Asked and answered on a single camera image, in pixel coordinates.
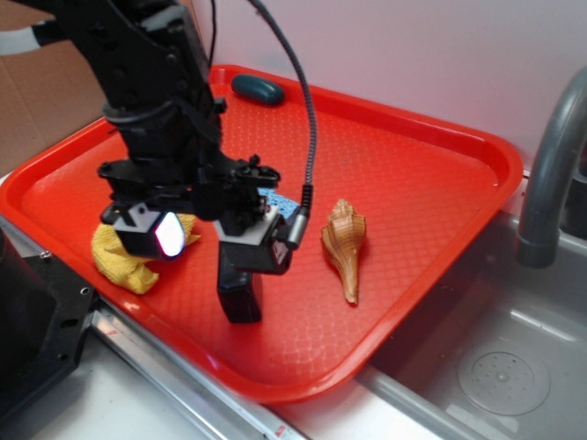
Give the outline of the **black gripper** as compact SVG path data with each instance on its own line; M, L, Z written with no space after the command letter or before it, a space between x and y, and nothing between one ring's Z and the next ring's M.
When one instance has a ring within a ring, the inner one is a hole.
M118 130L128 157L98 169L111 188L101 220L129 255L177 258L187 242L177 214L190 214L215 221L219 246L235 270L284 274L290 268L293 252L277 239L284 218L275 205L267 212L259 194L276 188L281 176L256 155L223 153L226 109L223 98L201 109L182 98L136 110L105 105L105 120ZM244 233L231 236L221 223L230 234Z

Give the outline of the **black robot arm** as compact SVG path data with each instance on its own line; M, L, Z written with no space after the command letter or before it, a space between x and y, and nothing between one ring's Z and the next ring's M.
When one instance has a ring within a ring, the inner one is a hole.
M215 224L239 271L284 274L292 252L286 224L260 188L279 173L257 157L221 148L226 102L213 96L209 67L187 8L176 1L37 1L52 34L73 43L104 94L105 120L127 157L99 168L111 204L102 220L127 253L173 259L183 250L182 214Z

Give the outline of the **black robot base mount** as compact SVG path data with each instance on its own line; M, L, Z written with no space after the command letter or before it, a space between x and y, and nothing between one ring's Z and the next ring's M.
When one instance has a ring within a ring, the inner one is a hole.
M1 422L79 365L95 290L56 257L23 257L1 235Z

